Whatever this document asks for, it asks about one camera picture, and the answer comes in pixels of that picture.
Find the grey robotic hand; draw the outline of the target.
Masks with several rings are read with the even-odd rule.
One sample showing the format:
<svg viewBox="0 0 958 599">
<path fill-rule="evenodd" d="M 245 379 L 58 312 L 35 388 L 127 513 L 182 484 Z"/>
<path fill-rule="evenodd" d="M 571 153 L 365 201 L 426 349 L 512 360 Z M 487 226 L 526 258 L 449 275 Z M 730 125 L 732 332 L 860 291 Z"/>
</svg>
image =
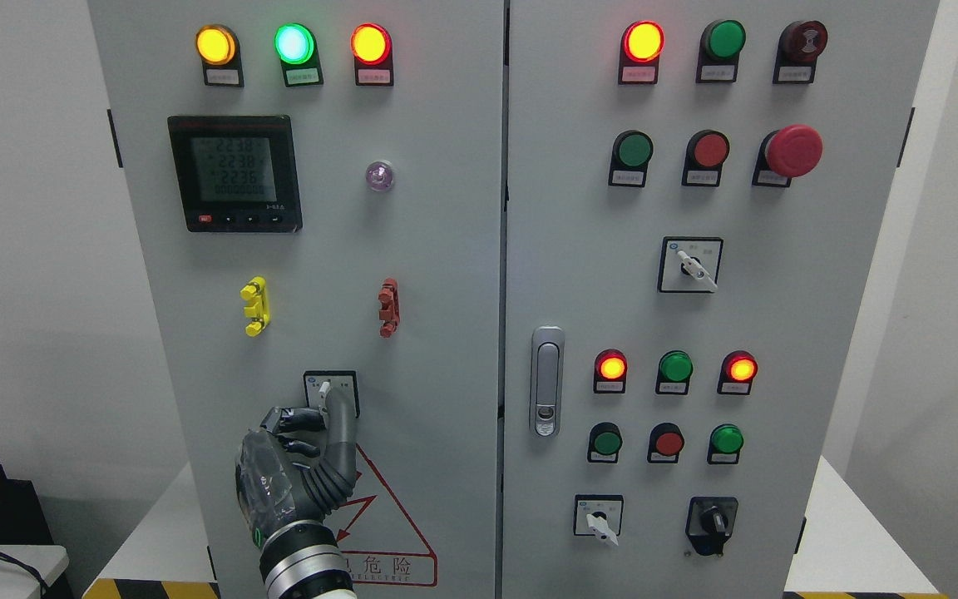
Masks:
<svg viewBox="0 0 958 599">
<path fill-rule="evenodd" d="M 322 409 L 273 407 L 247 432 L 236 492 L 256 547 L 296 521 L 323 521 L 353 496 L 357 418 L 353 396 L 331 388 Z"/>
</svg>

